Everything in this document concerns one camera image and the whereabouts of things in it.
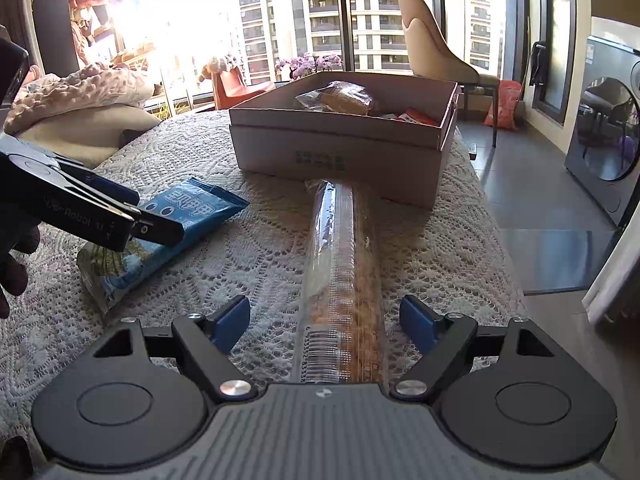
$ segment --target lace tablecloth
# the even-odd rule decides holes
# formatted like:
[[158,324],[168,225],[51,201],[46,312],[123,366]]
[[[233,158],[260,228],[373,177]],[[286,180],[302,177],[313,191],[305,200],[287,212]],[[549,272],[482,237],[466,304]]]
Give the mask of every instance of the lace tablecloth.
[[[113,155],[98,173],[139,190],[142,200],[197,176],[251,202],[215,234],[181,254],[119,304],[115,319],[169,324],[209,314],[236,294],[252,304],[232,361],[264,384],[290,369],[312,196],[302,182],[238,170],[226,112],[167,120]],[[500,243],[459,133],[433,212],[382,200],[374,212],[391,376],[419,357],[398,323],[399,300],[415,294],[440,312],[482,324],[523,314],[522,292]],[[0,440],[33,442],[31,403],[108,322],[82,288],[76,254],[84,243],[41,226],[38,251],[23,261],[30,286],[0,320]]]

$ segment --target human hand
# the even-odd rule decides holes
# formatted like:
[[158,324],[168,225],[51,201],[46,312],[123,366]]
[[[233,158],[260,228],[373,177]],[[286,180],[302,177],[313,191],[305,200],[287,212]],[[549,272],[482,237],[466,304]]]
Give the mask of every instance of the human hand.
[[[35,252],[40,243],[39,220],[13,204],[0,204],[0,285],[12,296],[20,296],[29,277],[23,265],[15,261],[9,250]],[[9,303],[0,288],[0,319],[9,317]]]

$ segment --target cardboard box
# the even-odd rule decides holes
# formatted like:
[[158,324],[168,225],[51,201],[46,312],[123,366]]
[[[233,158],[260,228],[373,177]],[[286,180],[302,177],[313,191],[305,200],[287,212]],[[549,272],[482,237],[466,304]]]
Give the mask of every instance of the cardboard box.
[[[440,126],[296,107],[295,97],[343,80],[364,86],[382,114],[414,108]],[[432,208],[456,129],[456,83],[414,76],[320,72],[229,110],[241,170],[294,180],[342,178],[383,198]]]

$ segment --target blue snack bag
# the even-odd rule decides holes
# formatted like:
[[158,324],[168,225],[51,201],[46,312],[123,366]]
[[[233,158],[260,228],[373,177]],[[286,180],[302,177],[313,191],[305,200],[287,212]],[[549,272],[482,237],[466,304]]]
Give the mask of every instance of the blue snack bag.
[[178,221],[184,238],[174,247],[132,238],[121,253],[87,242],[78,252],[82,282],[103,315],[133,287],[249,203],[219,186],[191,177],[138,206]]

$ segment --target chair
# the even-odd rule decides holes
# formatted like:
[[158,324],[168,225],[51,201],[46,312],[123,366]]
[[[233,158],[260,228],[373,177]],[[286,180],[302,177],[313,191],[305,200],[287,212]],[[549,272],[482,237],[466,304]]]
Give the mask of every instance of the chair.
[[456,81],[463,86],[464,112],[468,106],[468,87],[490,88],[494,106],[494,142],[498,132],[498,86],[500,79],[481,74],[462,61],[444,41],[431,9],[424,0],[398,0],[402,14],[402,31],[409,55],[409,66],[415,75]]
[[236,66],[229,72],[218,72],[212,76],[213,97],[217,110],[227,110],[247,99],[276,88],[271,81],[257,85],[244,84],[240,69]]

